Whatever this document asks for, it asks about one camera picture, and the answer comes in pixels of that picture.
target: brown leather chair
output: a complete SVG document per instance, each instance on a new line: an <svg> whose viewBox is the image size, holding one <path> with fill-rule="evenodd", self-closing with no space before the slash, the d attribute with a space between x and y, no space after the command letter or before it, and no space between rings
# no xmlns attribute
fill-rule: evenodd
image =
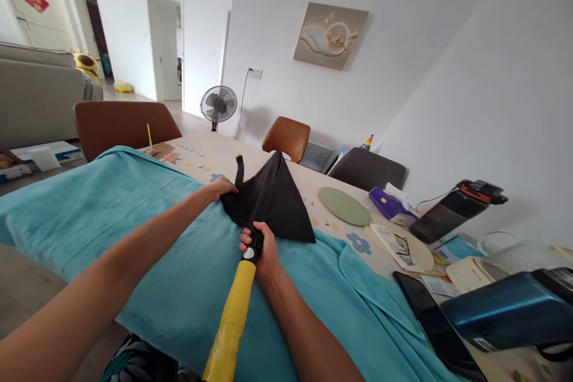
<svg viewBox="0 0 573 382"><path fill-rule="evenodd" d="M310 127L302 122L279 116L264 138L263 151L281 150L300 163L309 143Z"/></svg>
<svg viewBox="0 0 573 382"><path fill-rule="evenodd" d="M80 101L73 107L85 159L90 162L116 145L135 149L182 137L164 104L150 101Z"/></svg>

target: smartphone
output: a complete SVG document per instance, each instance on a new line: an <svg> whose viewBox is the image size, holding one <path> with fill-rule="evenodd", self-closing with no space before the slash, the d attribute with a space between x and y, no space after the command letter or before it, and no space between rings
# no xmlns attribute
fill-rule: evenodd
<svg viewBox="0 0 573 382"><path fill-rule="evenodd" d="M469 380L488 382L426 286L403 273L394 272L393 275L444 365Z"/></svg>

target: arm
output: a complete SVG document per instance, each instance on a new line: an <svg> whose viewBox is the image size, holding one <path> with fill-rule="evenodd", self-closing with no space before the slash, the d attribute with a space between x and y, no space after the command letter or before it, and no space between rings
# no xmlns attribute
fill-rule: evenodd
<svg viewBox="0 0 573 382"><path fill-rule="evenodd" d="M254 225L264 235L257 280L279 321L301 381L364 381L352 358L304 302L281 266L275 236L267 224ZM242 252L251 243L250 234L248 229L241 234Z"/></svg>
<svg viewBox="0 0 573 382"><path fill-rule="evenodd" d="M135 229L0 342L6 380L69 380L143 276L191 222L222 194L226 178L203 187Z"/></svg>

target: round placemat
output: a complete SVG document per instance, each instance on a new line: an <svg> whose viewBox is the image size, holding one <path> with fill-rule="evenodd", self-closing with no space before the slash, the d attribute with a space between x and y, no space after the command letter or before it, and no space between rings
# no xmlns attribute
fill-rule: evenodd
<svg viewBox="0 0 573 382"><path fill-rule="evenodd" d="M372 215L354 197L336 188L323 187L318 190L321 203L337 218L355 226L365 226L372 221Z"/></svg>

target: yellow umbrella handle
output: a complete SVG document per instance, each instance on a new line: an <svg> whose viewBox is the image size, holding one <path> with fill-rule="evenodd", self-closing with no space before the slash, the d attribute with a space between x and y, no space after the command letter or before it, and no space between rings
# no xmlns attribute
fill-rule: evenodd
<svg viewBox="0 0 573 382"><path fill-rule="evenodd" d="M242 260L229 291L215 343L211 348L203 380L232 382L237 365L237 353L247 321L251 288L257 268L253 260Z"/></svg>

